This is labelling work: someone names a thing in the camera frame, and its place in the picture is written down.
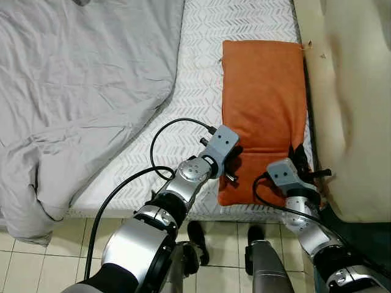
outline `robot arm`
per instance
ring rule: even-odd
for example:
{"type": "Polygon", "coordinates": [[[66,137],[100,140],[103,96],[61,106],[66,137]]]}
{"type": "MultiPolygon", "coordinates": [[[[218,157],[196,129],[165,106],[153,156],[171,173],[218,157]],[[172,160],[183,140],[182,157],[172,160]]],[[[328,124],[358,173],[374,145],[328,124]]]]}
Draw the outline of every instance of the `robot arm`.
{"type": "Polygon", "coordinates": [[[201,187],[224,174],[224,163],[239,137],[221,126],[197,157],[182,162],[175,178],[109,239],[100,271],[63,293],[159,292],[183,223],[201,187]]]}
{"type": "MultiPolygon", "coordinates": [[[[315,185],[303,182],[290,159],[268,165],[267,171],[287,197],[287,209],[319,218],[318,190],[315,185]]],[[[326,227],[290,212],[282,214],[282,222],[298,236],[329,292],[388,292],[381,283],[384,277],[366,266],[361,256],[326,227]]]]}

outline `cable connector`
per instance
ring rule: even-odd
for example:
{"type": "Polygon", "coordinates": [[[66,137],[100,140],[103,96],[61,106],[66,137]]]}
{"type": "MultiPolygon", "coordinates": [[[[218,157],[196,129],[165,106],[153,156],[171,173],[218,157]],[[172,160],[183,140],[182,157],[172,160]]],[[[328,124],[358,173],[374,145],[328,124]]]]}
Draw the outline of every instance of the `cable connector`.
{"type": "Polygon", "coordinates": [[[203,146],[207,146],[207,145],[208,145],[208,142],[209,142],[209,141],[207,141],[207,139],[204,138],[204,137],[202,137],[202,138],[200,139],[200,143],[202,143],[203,146]]]}
{"type": "Polygon", "coordinates": [[[208,132],[213,135],[217,131],[216,127],[208,126],[208,132]]]}

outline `white floor tile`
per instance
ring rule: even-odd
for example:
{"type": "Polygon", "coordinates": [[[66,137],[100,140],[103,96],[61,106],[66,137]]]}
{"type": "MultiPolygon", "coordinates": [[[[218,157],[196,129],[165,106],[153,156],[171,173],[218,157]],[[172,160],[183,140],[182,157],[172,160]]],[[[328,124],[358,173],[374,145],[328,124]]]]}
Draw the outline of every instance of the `white floor tile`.
{"type": "Polygon", "coordinates": [[[43,255],[13,252],[5,280],[4,293],[36,293],[43,257],[43,255]]]}
{"type": "Polygon", "coordinates": [[[285,270],[294,272],[304,271],[303,251],[299,239],[285,226],[281,226],[282,232],[282,251],[285,270]]]}
{"type": "Polygon", "coordinates": [[[12,251],[14,238],[6,231],[0,230],[0,250],[12,251]]]}
{"type": "MultiPolygon", "coordinates": [[[[102,257],[103,249],[106,246],[110,236],[118,229],[121,223],[122,219],[101,219],[98,226],[97,238],[95,239],[93,250],[94,258],[102,257]]],[[[81,249],[82,257],[87,256],[92,225],[93,219],[87,219],[86,232],[84,233],[83,245],[81,249]]]]}
{"type": "Polygon", "coordinates": [[[200,267],[197,293],[239,292],[239,269],[231,267],[200,267]]]}
{"type": "Polygon", "coordinates": [[[183,280],[183,293],[196,293],[197,275],[193,274],[183,280]]]}
{"type": "Polygon", "coordinates": [[[27,253],[38,253],[45,254],[46,247],[39,244],[30,244],[22,241],[15,240],[15,245],[13,246],[15,252],[27,252],[27,253]]]}
{"type": "Polygon", "coordinates": [[[78,258],[45,255],[38,293],[62,292],[75,283],[78,258]]]}
{"type": "Polygon", "coordinates": [[[288,272],[295,293],[314,293],[315,287],[311,278],[305,273],[288,272]]]}
{"type": "Polygon", "coordinates": [[[80,256],[86,219],[69,218],[55,227],[47,255],[80,256]]]}
{"type": "Polygon", "coordinates": [[[2,292],[7,275],[8,265],[11,259],[11,252],[0,251],[0,292],[2,292]]]}
{"type": "Polygon", "coordinates": [[[238,231],[236,223],[201,222],[205,233],[210,266],[238,267],[238,231]]]}
{"type": "MultiPolygon", "coordinates": [[[[76,283],[84,280],[84,270],[86,269],[86,258],[79,258],[78,274],[76,276],[76,283]]],[[[91,262],[90,277],[94,276],[101,268],[101,259],[93,258],[91,262]]]]}
{"type": "Polygon", "coordinates": [[[189,235],[188,235],[188,221],[184,221],[182,223],[181,228],[179,228],[178,236],[177,236],[177,242],[181,241],[189,241],[189,235]]]}
{"type": "Polygon", "coordinates": [[[252,276],[246,273],[245,269],[240,271],[240,293],[252,293],[252,276]]]}
{"type": "Polygon", "coordinates": [[[311,259],[308,256],[308,254],[306,254],[304,251],[302,252],[302,254],[303,254],[304,272],[307,275],[313,277],[313,264],[311,262],[311,259]]]}
{"type": "MultiPolygon", "coordinates": [[[[247,246],[247,232],[254,224],[250,223],[238,223],[238,242],[239,242],[239,267],[245,267],[244,253],[247,246]]],[[[281,234],[280,234],[280,225],[279,224],[259,224],[262,228],[265,239],[270,242],[271,246],[274,248],[278,256],[280,256],[281,261],[283,262],[282,257],[282,244],[281,244],[281,234]]]]}

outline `tile floor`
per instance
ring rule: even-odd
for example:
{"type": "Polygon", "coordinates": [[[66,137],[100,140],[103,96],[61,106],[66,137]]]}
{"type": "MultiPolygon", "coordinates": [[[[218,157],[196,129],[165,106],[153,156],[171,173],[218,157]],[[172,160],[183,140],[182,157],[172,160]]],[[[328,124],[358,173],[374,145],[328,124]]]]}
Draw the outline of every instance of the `tile floor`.
{"type": "MultiPolygon", "coordinates": [[[[93,254],[92,273],[111,233],[121,219],[103,219],[93,254]]],[[[244,270],[248,223],[202,222],[210,263],[185,279],[184,293],[251,293],[251,278],[244,270]]],[[[0,293],[53,293],[82,280],[92,219],[66,219],[57,227],[47,248],[14,241],[0,232],[0,293]]],[[[267,240],[283,261],[296,293],[313,293],[313,272],[303,258],[298,240],[279,224],[261,224],[267,240]]],[[[188,239],[186,225],[178,241],[188,239]]]]}

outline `bed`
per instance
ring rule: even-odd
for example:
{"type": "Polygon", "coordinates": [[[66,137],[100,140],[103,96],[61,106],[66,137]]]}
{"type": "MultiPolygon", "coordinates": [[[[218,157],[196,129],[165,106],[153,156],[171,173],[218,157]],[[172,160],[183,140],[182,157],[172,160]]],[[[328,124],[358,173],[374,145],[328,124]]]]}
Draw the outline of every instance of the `bed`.
{"type": "MultiPolygon", "coordinates": [[[[131,141],[72,203],[70,217],[94,216],[110,191],[126,177],[150,166],[149,147],[157,130],[178,117],[196,118],[209,125],[222,123],[222,42],[224,40],[280,40],[300,42],[293,3],[273,1],[186,0],[174,92],[143,131],[131,141]]],[[[177,123],[156,142],[157,164],[176,167],[202,151],[205,131],[192,123],[177,123]]],[[[304,147],[312,162],[309,124],[304,147]]],[[[145,175],[124,188],[106,208],[106,217],[128,217],[163,182],[145,175]]],[[[197,220],[274,220],[276,211],[242,204],[222,207],[217,202],[218,181],[209,181],[197,196],[189,217],[197,220]]]]}

